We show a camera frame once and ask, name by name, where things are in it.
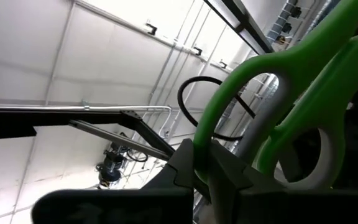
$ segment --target metal rail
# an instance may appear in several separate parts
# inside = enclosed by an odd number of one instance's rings
[[[145,154],[148,154],[150,156],[154,156],[158,159],[162,159],[164,161],[169,160],[169,156],[166,155],[164,152],[150,147],[143,144],[140,144],[138,142],[135,142],[131,139],[125,138],[123,136],[120,136],[119,134],[110,133],[108,131],[105,131],[103,129],[100,129],[96,126],[93,126],[92,124],[89,124],[84,121],[71,121],[69,124],[71,127],[74,127],[76,129],[85,131],[90,134],[94,134],[95,136],[101,137],[103,139],[106,139],[108,141],[116,142],[118,144],[122,144],[125,146],[128,146],[132,149],[135,149],[139,152],[143,152]]]

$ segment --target black bracket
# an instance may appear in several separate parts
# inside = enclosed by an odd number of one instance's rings
[[[291,10],[291,17],[299,18],[302,14],[301,7],[295,7]]]
[[[198,47],[193,47],[194,49],[196,49],[198,52],[196,53],[197,56],[201,56],[201,54],[203,53],[203,49],[200,49]]]
[[[221,64],[221,68],[226,69],[227,64],[224,63],[222,60],[219,62]]]
[[[155,35],[157,28],[155,26],[153,26],[152,24],[146,23],[146,26],[150,27],[152,29],[151,32],[148,32],[148,34],[150,35]]]
[[[289,34],[291,30],[292,30],[291,24],[286,22],[283,26],[282,32]]]

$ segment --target scissors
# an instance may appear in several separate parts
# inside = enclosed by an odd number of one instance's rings
[[[279,80],[278,89],[246,131],[238,146],[239,157],[273,176],[280,152],[300,134],[318,128],[321,150],[316,167],[305,179],[283,184],[298,190],[330,187],[344,158],[344,112],[358,89],[357,28],[358,0],[342,0],[298,45],[239,65],[214,94],[197,127],[193,147],[199,178],[208,183],[208,147],[226,106],[254,76],[273,73]]]

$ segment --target black cable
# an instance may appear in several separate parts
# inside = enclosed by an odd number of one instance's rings
[[[129,152],[132,151],[132,149],[128,150],[127,151],[127,156],[132,159],[133,161],[136,161],[136,162],[146,162],[148,159],[149,159],[149,155],[147,155],[146,153],[143,153],[145,155],[144,159],[135,159],[134,157],[132,157]]]
[[[215,84],[222,84],[221,80],[218,80],[216,78],[213,77],[205,77],[205,76],[199,76],[199,77],[193,77],[193,78],[189,78],[188,80],[186,80],[185,82],[182,83],[182,85],[179,87],[178,90],[178,104],[179,104],[179,108],[180,110],[183,112],[183,114],[185,115],[185,117],[190,121],[191,124],[193,124],[194,126],[197,127],[198,122],[194,119],[194,117],[192,117],[192,115],[189,113],[189,111],[186,109],[185,103],[183,102],[183,92],[185,91],[185,88],[190,85],[191,83],[194,82],[200,82],[200,81],[206,81],[206,82],[211,82],[211,83],[215,83]],[[251,108],[249,108],[249,106],[244,102],[244,100],[241,99],[241,97],[239,95],[235,96],[235,99],[240,103],[240,105],[248,112],[248,114],[251,116],[251,118],[255,118],[255,113],[251,110]],[[229,136],[223,136],[221,134],[218,133],[214,133],[213,137],[218,138],[218,139],[222,139],[225,141],[238,141],[242,139],[242,136],[238,136],[238,137],[229,137]]]

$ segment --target silver pipe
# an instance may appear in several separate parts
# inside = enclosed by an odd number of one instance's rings
[[[0,106],[0,109],[11,110],[85,110],[85,111],[116,111],[116,110],[133,110],[148,111],[149,109],[160,109],[172,111],[170,106]]]
[[[146,146],[143,144],[140,144],[138,142],[135,142],[133,140],[130,140],[128,138],[125,138],[123,136],[120,136],[119,134],[115,134],[115,133],[110,133],[108,131],[105,131],[101,128],[98,128],[96,126],[93,126],[92,124],[89,124],[87,122],[84,121],[70,121],[70,126],[85,131],[87,133],[90,134],[94,134],[95,136],[101,137],[103,139],[106,139],[108,141],[113,141],[116,142],[118,144],[122,144],[124,146],[129,146],[131,149],[135,149],[139,152],[143,152],[146,153],[150,156],[154,156],[158,159],[162,159],[164,161],[168,161],[169,160],[169,156],[166,155],[164,152],[150,147],[150,146]]]
[[[191,27],[190,27],[190,31],[189,31],[189,33],[187,34],[184,43],[187,43],[187,41],[188,41],[188,39],[189,39],[189,37],[190,37],[190,34],[191,34],[191,32],[193,31],[194,26],[195,26],[195,24],[196,24],[196,22],[197,22],[197,20],[198,20],[198,18],[199,18],[199,16],[200,16],[200,14],[201,14],[201,11],[203,10],[204,5],[205,5],[205,3],[203,3],[203,4],[201,5],[200,10],[199,10],[198,13],[197,13],[197,16],[196,16],[196,18],[195,18],[195,20],[194,20],[194,23],[193,23],[193,24],[191,25]],[[199,31],[198,31],[196,37],[195,37],[193,43],[191,44],[191,47],[194,47],[195,42],[197,41],[197,39],[198,39],[198,37],[199,37],[199,35],[200,35],[200,32],[201,32],[202,28],[204,27],[205,22],[206,22],[206,19],[208,18],[208,15],[209,15],[210,12],[211,12],[211,9],[209,8],[209,9],[208,9],[208,13],[207,13],[207,15],[205,16],[205,19],[204,19],[204,21],[203,21],[203,23],[202,23],[202,25],[201,25],[201,27],[200,27],[200,29],[199,29]],[[180,55],[181,55],[182,52],[183,52],[183,49],[181,49],[181,50],[179,51],[178,57],[176,58],[174,64],[172,65],[172,68],[171,68],[171,70],[170,70],[170,73],[169,73],[169,75],[168,75],[168,78],[165,80],[165,82],[164,82],[164,84],[163,84],[163,86],[162,86],[162,91],[161,91],[161,93],[158,95],[158,97],[157,97],[157,99],[156,99],[156,101],[155,101],[156,104],[158,104],[158,102],[160,101],[160,98],[161,98],[161,96],[162,96],[162,94],[163,94],[163,90],[165,89],[166,85],[168,84],[169,78],[171,77],[172,72],[173,72],[173,69],[175,68],[176,64],[178,63],[179,58],[180,58]],[[172,86],[171,86],[171,88],[170,88],[170,91],[168,92],[167,97],[165,98],[165,100],[164,100],[164,102],[163,102],[163,105],[165,105],[165,104],[167,103],[168,98],[169,98],[169,95],[170,95],[171,92],[172,92],[172,88],[173,88],[173,86],[176,84],[176,81],[178,80],[178,77],[179,77],[179,75],[181,74],[181,71],[182,71],[184,65],[186,64],[186,61],[187,61],[187,59],[188,59],[189,56],[190,56],[190,54],[188,54],[188,55],[186,56],[185,61],[182,63],[181,68],[179,69],[179,72],[178,72],[178,74],[176,75],[176,77],[175,77],[175,79],[174,79],[174,81],[173,81],[173,84],[172,84]],[[160,118],[160,115],[159,115],[159,116],[157,117],[157,119],[154,121],[154,123],[153,123],[153,125],[152,125],[152,129],[153,129],[153,128],[155,127],[155,125],[157,124],[157,121],[158,121],[159,118]],[[158,132],[158,134],[159,134],[160,136],[161,136],[161,131],[164,129],[164,127],[165,127],[165,125],[163,125],[163,126],[161,127],[160,131]]]
[[[305,36],[308,35],[311,32],[311,30],[313,30],[314,26],[317,24],[318,20],[323,15],[323,12],[327,9],[327,7],[331,3],[331,1],[332,0],[326,0],[324,5],[322,6],[321,10],[317,13],[317,16],[315,17],[313,22],[310,24],[310,26],[309,26],[308,30],[306,31],[306,33],[304,34],[303,38],[305,38]]]
[[[191,34],[191,31],[193,30],[194,25],[195,25],[195,23],[196,23],[196,21],[197,21],[197,18],[199,17],[199,15],[200,15],[200,13],[201,13],[201,10],[203,9],[203,6],[204,6],[204,3],[203,3],[203,5],[201,6],[200,11],[199,11],[198,14],[197,14],[197,17],[196,17],[196,19],[195,19],[195,21],[194,21],[194,23],[193,23],[193,25],[192,25],[192,27],[191,27],[191,29],[190,29],[188,35],[187,35],[187,37],[186,37],[185,42],[187,42],[187,40],[188,40],[188,38],[189,38],[189,36],[190,36],[190,34]],[[201,33],[201,31],[202,31],[202,29],[203,29],[203,27],[204,27],[204,25],[205,25],[205,22],[206,22],[206,20],[207,20],[207,18],[208,18],[208,16],[209,16],[209,13],[210,13],[210,12],[211,12],[211,8],[208,8],[207,15],[205,16],[204,21],[203,21],[203,23],[202,23],[202,25],[201,25],[201,27],[200,27],[200,29],[199,29],[199,31],[198,31],[196,37],[195,37],[193,43],[191,44],[192,47],[194,47],[194,45],[196,44],[196,41],[197,41],[198,37],[200,36],[200,33]],[[178,62],[179,56],[180,56],[180,55],[178,55],[177,60],[175,61],[175,65],[176,65],[176,63]],[[169,90],[169,92],[168,92],[168,94],[167,94],[167,97],[165,97],[165,100],[164,100],[164,102],[163,102],[163,105],[167,103],[167,101],[168,101],[168,99],[169,99],[169,96],[170,96],[170,94],[171,94],[171,92],[172,92],[172,90],[173,90],[173,87],[175,86],[175,84],[176,84],[176,82],[177,82],[177,80],[178,80],[178,78],[179,78],[179,76],[180,76],[180,74],[181,74],[181,71],[183,70],[183,67],[185,66],[185,64],[186,64],[186,62],[187,62],[189,56],[190,56],[190,54],[187,54],[187,56],[186,56],[184,62],[182,63],[182,65],[181,65],[181,67],[180,67],[180,69],[179,69],[179,72],[177,73],[177,75],[176,75],[176,77],[175,77],[175,79],[174,79],[174,81],[173,81],[173,83],[172,83],[172,85],[171,85],[171,88],[170,88],[170,90]],[[163,86],[163,89],[166,87],[167,83],[168,83],[168,79],[165,81],[164,86]],[[154,123],[153,123],[153,125],[152,125],[152,128],[154,128],[154,126],[155,126],[155,124],[157,123],[157,121],[158,121],[159,118],[160,118],[160,116],[158,116],[157,119],[154,121]]]
[[[185,25],[185,22],[186,22],[186,20],[187,20],[187,17],[189,16],[189,13],[190,13],[190,11],[191,11],[191,8],[192,8],[193,5],[194,5],[194,2],[195,2],[195,0],[193,0],[193,2],[191,3],[191,6],[190,6],[190,8],[189,8],[189,10],[188,10],[187,13],[186,13],[186,16],[185,16],[185,18],[184,18],[184,20],[183,20],[183,22],[182,22],[182,24],[181,24],[181,26],[180,26],[180,28],[179,28],[178,34],[177,34],[177,36],[175,37],[176,40],[179,38],[180,32],[181,32],[183,26]],[[154,84],[154,86],[153,86],[153,88],[152,88],[152,91],[151,91],[150,96],[149,96],[149,105],[150,105],[150,103],[151,103],[151,101],[152,101],[152,98],[153,98],[153,96],[154,96],[154,93],[155,93],[155,91],[156,91],[156,89],[157,89],[157,87],[158,87],[158,84],[160,83],[161,77],[162,77],[162,75],[163,75],[163,73],[164,73],[164,71],[165,71],[165,69],[166,69],[166,67],[167,67],[167,65],[168,65],[169,60],[171,59],[171,56],[172,56],[172,53],[173,53],[174,50],[175,50],[175,44],[174,44],[174,46],[171,48],[171,51],[169,52],[168,57],[167,57],[167,59],[165,60],[164,65],[162,66],[161,72],[160,72],[160,74],[158,75],[157,81],[155,82],[155,84]]]
[[[187,42],[187,40],[188,40],[188,38],[189,38],[189,36],[190,36],[190,33],[191,33],[191,31],[193,30],[193,28],[194,28],[194,25],[195,25],[195,23],[196,23],[196,21],[197,21],[197,18],[198,18],[198,16],[200,15],[200,12],[201,12],[201,10],[202,10],[202,8],[203,8],[202,6],[201,6],[200,11],[198,12],[198,14],[197,14],[197,16],[196,16],[196,19],[195,19],[193,25],[192,25],[191,28],[190,28],[190,31],[189,31],[189,33],[188,33],[188,35],[187,35],[187,37],[186,37],[184,43]],[[182,30],[182,28],[183,28],[183,26],[184,26],[184,24],[185,24],[185,22],[186,22],[186,18],[187,18],[187,16],[188,16],[189,12],[191,11],[191,7],[189,8],[189,11],[187,12],[187,15],[186,15],[186,17],[185,17],[185,20],[183,20],[183,23],[182,23],[182,25],[181,25],[181,27],[180,27],[180,30],[179,30],[179,32],[178,32],[176,38],[179,38],[180,32],[181,32],[181,30]],[[158,77],[158,79],[157,79],[157,82],[155,83],[155,85],[154,85],[154,87],[153,87],[153,89],[152,89],[152,92],[150,93],[149,105],[151,104],[152,97],[153,97],[153,95],[154,95],[154,93],[155,93],[155,91],[156,91],[156,89],[157,89],[158,83],[160,82],[161,76],[163,75],[163,72],[165,71],[165,68],[166,68],[166,66],[167,66],[167,64],[168,64],[168,61],[170,60],[170,57],[171,57],[171,55],[172,55],[172,53],[173,53],[173,50],[174,50],[174,48],[171,49],[170,55],[168,56],[167,61],[166,61],[166,65],[164,66],[163,70],[160,72],[160,75],[159,75],[159,77]],[[160,100],[160,97],[161,97],[161,95],[162,95],[162,93],[163,93],[163,90],[164,90],[165,86],[167,85],[167,83],[168,83],[168,81],[169,81],[169,77],[170,77],[171,74],[172,74],[173,68],[174,68],[175,65],[177,64],[178,59],[179,59],[179,57],[180,57],[180,54],[183,52],[183,50],[184,50],[183,48],[181,48],[181,49],[179,50],[178,57],[177,57],[177,59],[175,60],[175,62],[173,63],[173,65],[172,65],[171,71],[170,71],[170,73],[168,74],[168,77],[167,77],[167,79],[165,80],[165,83],[164,83],[163,86],[162,86],[162,91],[161,91],[160,94],[158,95],[158,97],[157,97],[157,99],[156,99],[156,101],[155,101],[155,104],[158,104],[158,101]]]
[[[104,17],[104,18],[106,18],[106,19],[108,19],[110,21],[115,22],[116,24],[119,24],[119,25],[121,25],[123,27],[126,27],[126,28],[128,28],[130,30],[133,30],[133,31],[135,31],[137,33],[143,34],[143,35],[145,35],[145,36],[147,36],[147,37],[149,37],[151,39],[154,39],[154,40],[160,42],[163,45],[166,45],[168,47],[174,47],[176,49],[184,48],[187,52],[189,52],[191,54],[196,54],[197,53],[196,50],[194,50],[192,48],[188,48],[188,47],[184,46],[184,44],[181,44],[181,43],[177,42],[176,40],[170,40],[170,39],[168,39],[166,37],[158,37],[156,35],[150,35],[150,34],[148,34],[147,30],[142,29],[140,27],[137,27],[137,26],[135,26],[135,25],[133,25],[133,24],[131,24],[131,23],[129,23],[129,22],[117,17],[117,16],[114,16],[114,15],[112,15],[112,14],[110,14],[110,13],[108,13],[108,12],[98,8],[98,7],[95,7],[92,4],[85,2],[84,0],[74,0],[74,2],[76,2],[77,5],[83,7],[84,9],[87,9],[87,10],[89,10],[89,11],[91,11],[91,12],[93,12],[93,13],[99,15],[99,16],[102,16],[102,17]]]
[[[49,104],[50,90],[52,89],[53,81],[55,80],[55,78],[57,76],[57,69],[60,66],[60,63],[62,62],[61,57],[62,57],[65,43],[67,41],[67,34],[68,34],[68,31],[70,28],[70,24],[71,24],[71,21],[73,20],[75,6],[76,6],[76,1],[73,1],[73,3],[71,4],[70,12],[68,14],[64,30],[63,30],[62,38],[60,39],[60,42],[59,42],[57,54],[56,54],[55,60],[53,61],[52,74],[49,78],[49,82],[47,85],[47,91],[45,93],[45,105]]]
[[[299,28],[295,32],[295,35],[292,37],[292,40],[291,40],[290,44],[288,45],[288,48],[294,46],[297,43],[299,36],[303,35],[302,33],[305,30],[305,26],[307,25],[307,22],[311,19],[315,10],[318,9],[318,6],[320,5],[321,1],[322,0],[314,0],[313,1],[313,4],[311,5],[310,9],[308,9],[308,13],[306,14],[305,18],[303,19],[304,22],[302,23],[301,26],[299,26]]]
[[[225,25],[225,26],[223,27],[223,30],[222,30],[222,32],[221,32],[221,35],[219,36],[218,40],[217,40],[216,43],[215,43],[214,49],[212,50],[211,54],[209,55],[207,62],[202,66],[201,70],[200,70],[199,73],[197,74],[197,77],[198,77],[198,76],[202,76],[202,75],[204,74],[204,72],[206,71],[206,69],[208,68],[208,66],[210,65],[210,63],[211,63],[211,61],[212,61],[212,57],[213,57],[213,55],[214,55],[214,53],[215,53],[216,48],[217,48],[218,45],[219,45],[219,41],[221,40],[221,38],[222,38],[222,36],[223,36],[223,34],[224,34],[224,31],[226,30],[226,27],[227,27],[227,25]],[[189,92],[188,92],[188,94],[187,94],[185,100],[183,101],[183,104],[184,104],[184,105],[186,105],[186,102],[188,101],[188,99],[189,99],[190,96],[192,95],[192,92],[193,92],[195,86],[196,86],[195,83],[193,83],[193,84],[191,85],[190,90],[189,90]],[[172,138],[172,136],[173,136],[173,133],[175,132],[176,128],[178,127],[178,122],[177,122],[177,121],[178,121],[179,119],[181,119],[182,116],[183,116],[183,115],[182,115],[181,111],[179,111],[178,114],[175,116],[175,119],[173,120],[173,122],[172,122],[172,124],[171,124],[171,126],[170,126],[170,130],[171,130],[171,131],[170,131],[169,136],[168,136],[168,138],[167,138],[167,142],[169,142],[169,140],[171,140],[171,138]]]

